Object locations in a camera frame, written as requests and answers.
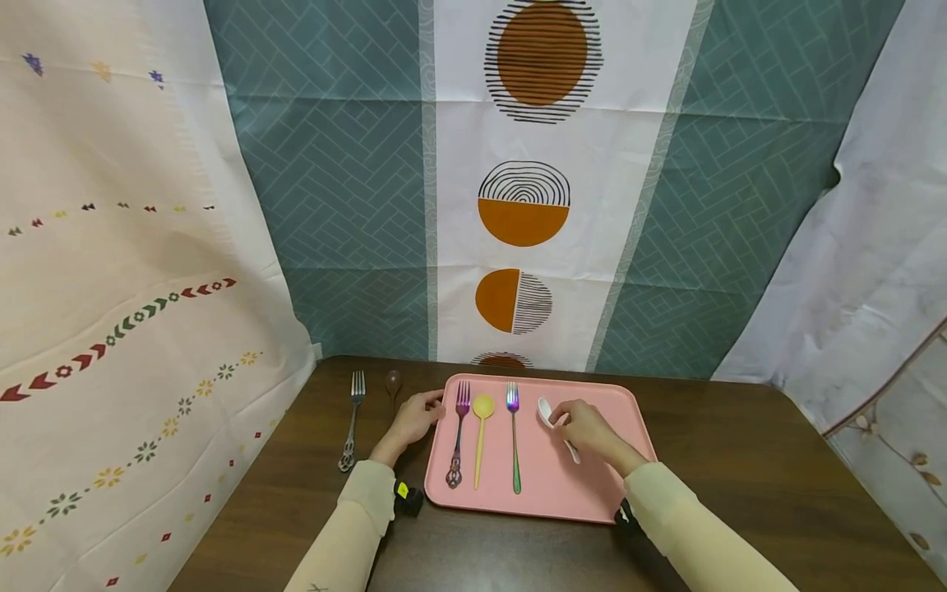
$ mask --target cutlery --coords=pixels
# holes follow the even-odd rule
[[[516,412],[520,410],[520,388],[516,383],[507,383],[507,409],[513,424],[513,492],[522,491],[520,485],[520,455],[516,451]]]
[[[454,444],[454,456],[451,457],[451,468],[447,472],[447,486],[457,489],[463,477],[460,474],[460,428],[464,426],[464,416],[471,410],[471,384],[462,380],[457,385],[457,404],[455,407],[460,420],[457,423],[457,443]]]
[[[476,443],[476,466],[473,467],[473,488],[480,487],[480,460],[483,459],[483,428],[487,418],[493,415],[493,399],[490,395],[480,395],[473,400],[473,414],[480,418],[480,437]]]
[[[352,421],[348,425],[346,447],[342,450],[342,458],[339,459],[339,471],[343,473],[348,473],[355,466],[355,414],[358,412],[358,406],[365,400],[365,372],[362,370],[352,372],[352,394],[349,399],[352,401]]]
[[[539,398],[539,417],[542,418],[545,426],[550,430],[556,429],[556,426],[552,424],[549,420],[549,416],[552,415],[552,406],[549,404],[549,401],[545,397]],[[565,441],[565,445],[569,448],[569,452],[572,453],[572,461],[576,464],[579,464],[579,449],[577,449],[572,442],[569,440]]]
[[[395,412],[398,407],[395,403],[398,401],[398,392],[402,389],[402,374],[397,370],[391,370],[384,377],[384,389],[388,391],[388,398],[391,399],[391,420],[395,420]]]

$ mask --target tabletop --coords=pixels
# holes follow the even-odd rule
[[[323,361],[171,586],[171,592],[281,592],[335,508],[346,475],[351,373],[366,374],[356,457],[390,422],[384,388],[402,373],[398,402],[459,372],[602,382],[633,392],[658,457],[701,501],[800,590],[942,589],[933,572],[855,477],[777,390],[602,374],[488,368],[358,357]],[[396,466],[421,487],[431,435]],[[614,527],[427,503],[383,539],[368,590],[687,590],[647,540]]]

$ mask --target silver fork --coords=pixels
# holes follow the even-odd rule
[[[520,455],[516,451],[516,412],[520,410],[520,387],[516,383],[507,383],[507,409],[513,423],[513,492],[522,491],[520,484]]]
[[[451,468],[447,471],[447,487],[457,489],[463,476],[460,474],[460,428],[464,426],[464,416],[471,410],[471,384],[462,380],[457,385],[457,404],[455,411],[460,420],[457,422],[457,443],[454,445],[454,456],[451,457]]]
[[[352,401],[352,421],[348,425],[346,447],[342,450],[342,458],[339,459],[339,471],[343,473],[348,473],[355,466],[355,414],[358,412],[358,406],[365,400],[365,373],[362,370],[352,372],[352,394],[349,398]]]

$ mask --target herringbone pattern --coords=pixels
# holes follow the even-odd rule
[[[415,0],[205,0],[243,158],[326,355],[427,357]]]
[[[901,0],[718,0],[601,372],[707,378],[831,161]]]

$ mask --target rainbow fork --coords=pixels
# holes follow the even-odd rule
[[[463,476],[460,474],[460,429],[464,426],[464,416],[471,410],[471,384],[462,380],[457,385],[457,404],[454,407],[460,421],[457,423],[457,443],[454,444],[454,455],[451,457],[451,468],[447,472],[447,486],[457,489]]]
[[[523,488],[520,484],[520,455],[516,451],[516,412],[520,410],[520,387],[516,383],[507,383],[507,409],[513,422],[513,492],[519,495]]]

